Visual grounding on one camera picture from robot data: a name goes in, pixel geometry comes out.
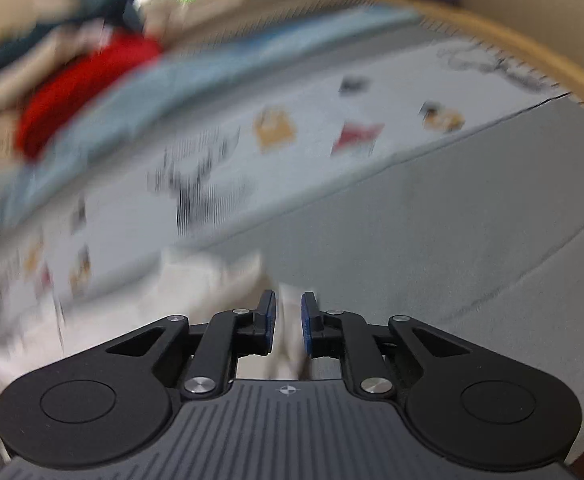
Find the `white small garment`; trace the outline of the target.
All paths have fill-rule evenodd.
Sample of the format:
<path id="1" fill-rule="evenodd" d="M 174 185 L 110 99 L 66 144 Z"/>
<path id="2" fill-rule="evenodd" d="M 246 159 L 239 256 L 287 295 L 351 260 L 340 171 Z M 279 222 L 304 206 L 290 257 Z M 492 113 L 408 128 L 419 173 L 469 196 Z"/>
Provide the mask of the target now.
<path id="1" fill-rule="evenodd" d="M 98 299 L 66 307 L 45 299 L 25 316 L 7 340 L 0 342 L 0 389 L 36 368 L 72 356 L 170 314 L 191 324 L 206 323 L 214 314 L 252 309 L 261 293 L 277 295 L 273 347 L 267 356 L 248 356 L 237 365 L 240 378 L 297 379 L 305 361 L 301 336 L 301 291 L 275 284 L 260 254 L 232 264 L 197 255 L 165 257 L 158 269 Z"/>

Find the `printed grey bed sheet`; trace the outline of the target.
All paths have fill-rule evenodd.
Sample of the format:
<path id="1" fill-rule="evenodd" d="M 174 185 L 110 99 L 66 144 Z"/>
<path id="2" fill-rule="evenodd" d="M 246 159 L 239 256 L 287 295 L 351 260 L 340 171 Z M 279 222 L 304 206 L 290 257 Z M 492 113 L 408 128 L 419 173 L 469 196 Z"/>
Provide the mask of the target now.
<path id="1" fill-rule="evenodd" d="M 252 254 L 324 307 L 555 374 L 584 413 L 584 107 L 498 51 L 407 27 L 173 110 L 3 237 L 0 342 L 165 257 Z"/>

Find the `light blue blanket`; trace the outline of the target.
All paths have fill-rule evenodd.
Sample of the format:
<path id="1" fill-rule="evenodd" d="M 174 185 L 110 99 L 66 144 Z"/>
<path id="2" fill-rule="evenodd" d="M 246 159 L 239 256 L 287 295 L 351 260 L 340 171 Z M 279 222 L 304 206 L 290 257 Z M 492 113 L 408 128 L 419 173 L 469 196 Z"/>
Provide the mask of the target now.
<path id="1" fill-rule="evenodd" d="M 41 160 L 0 172 L 0 230 L 17 226 L 67 183 L 145 136 L 150 125 L 173 110 L 344 40 L 420 20 L 410 6 L 356 0 L 347 8 L 279 16 L 251 34 L 208 49 L 166 55 L 135 70 L 60 128 Z"/>

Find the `red pillow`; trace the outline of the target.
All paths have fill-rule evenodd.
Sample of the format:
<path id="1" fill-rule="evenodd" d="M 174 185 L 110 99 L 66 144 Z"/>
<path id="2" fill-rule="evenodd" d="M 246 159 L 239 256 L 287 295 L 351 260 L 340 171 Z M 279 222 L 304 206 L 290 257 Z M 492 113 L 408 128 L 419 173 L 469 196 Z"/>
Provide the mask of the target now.
<path id="1" fill-rule="evenodd" d="M 158 41 L 116 30 L 103 49 L 78 56 L 34 90 L 20 114 L 14 148 L 26 159 L 37 158 L 83 107 L 118 79 L 162 54 Z"/>

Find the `teal folded garment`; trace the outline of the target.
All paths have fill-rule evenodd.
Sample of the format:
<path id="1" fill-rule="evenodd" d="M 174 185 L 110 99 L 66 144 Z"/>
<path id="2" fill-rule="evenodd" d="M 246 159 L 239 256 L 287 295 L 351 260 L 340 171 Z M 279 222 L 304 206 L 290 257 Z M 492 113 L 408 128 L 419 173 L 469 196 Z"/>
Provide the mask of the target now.
<path id="1" fill-rule="evenodd" d="M 80 0 L 80 9 L 74 14 L 58 20 L 42 21 L 16 37 L 0 41 L 0 70 L 20 60 L 51 32 L 63 28 L 78 29 L 83 24 L 96 20 L 105 25 L 122 27 L 130 32 L 141 32 L 143 25 L 134 7 L 134 0 Z"/>

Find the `wooden bed frame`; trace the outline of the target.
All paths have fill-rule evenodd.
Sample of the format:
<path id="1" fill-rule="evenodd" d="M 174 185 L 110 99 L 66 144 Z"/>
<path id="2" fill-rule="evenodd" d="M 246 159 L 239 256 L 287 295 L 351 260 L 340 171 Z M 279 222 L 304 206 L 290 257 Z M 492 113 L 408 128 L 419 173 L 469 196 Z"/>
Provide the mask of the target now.
<path id="1" fill-rule="evenodd" d="M 568 90 L 577 104 L 584 107 L 584 68 L 512 28 L 498 24 L 489 18 L 482 18 L 473 12 L 458 10 L 433 0 L 369 1 L 390 6 L 408 6 L 419 12 L 428 22 L 447 25 L 455 32 L 462 32 L 464 35 L 482 40 L 484 44 L 498 47 L 549 76 Z"/>

